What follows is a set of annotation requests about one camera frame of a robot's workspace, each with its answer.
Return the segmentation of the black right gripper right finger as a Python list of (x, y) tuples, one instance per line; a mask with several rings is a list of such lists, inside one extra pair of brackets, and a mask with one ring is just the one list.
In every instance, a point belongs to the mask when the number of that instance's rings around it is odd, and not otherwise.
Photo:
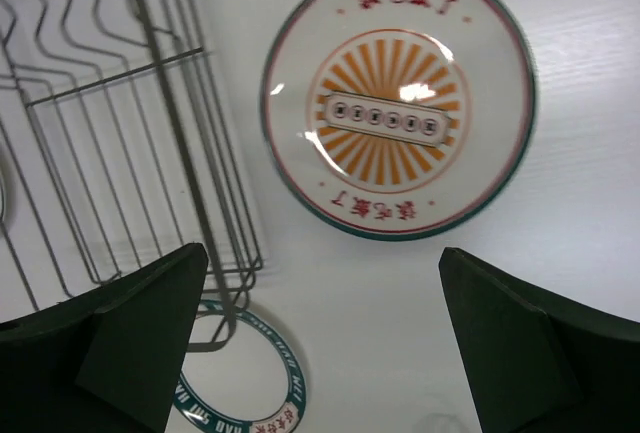
[(460, 248), (439, 272), (482, 431), (638, 431), (638, 323)]

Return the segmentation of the plate with green rim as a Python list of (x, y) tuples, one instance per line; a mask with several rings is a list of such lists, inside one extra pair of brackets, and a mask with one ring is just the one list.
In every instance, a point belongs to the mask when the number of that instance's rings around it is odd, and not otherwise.
[(306, 406), (299, 355), (251, 309), (222, 349), (185, 355), (173, 398), (188, 432), (293, 432)]

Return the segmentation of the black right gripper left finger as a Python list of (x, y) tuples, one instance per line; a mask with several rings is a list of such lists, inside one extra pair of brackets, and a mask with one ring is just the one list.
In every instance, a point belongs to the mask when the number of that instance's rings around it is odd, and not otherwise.
[(2, 431), (164, 431), (207, 266), (190, 243), (2, 323)]

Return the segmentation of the white plate orange sunburst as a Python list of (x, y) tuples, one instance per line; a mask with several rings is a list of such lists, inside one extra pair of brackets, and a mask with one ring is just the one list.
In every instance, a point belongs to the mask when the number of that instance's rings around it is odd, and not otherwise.
[(502, 0), (302, 0), (260, 85), (274, 166), (324, 223), (379, 241), (451, 230), (520, 165), (533, 56)]

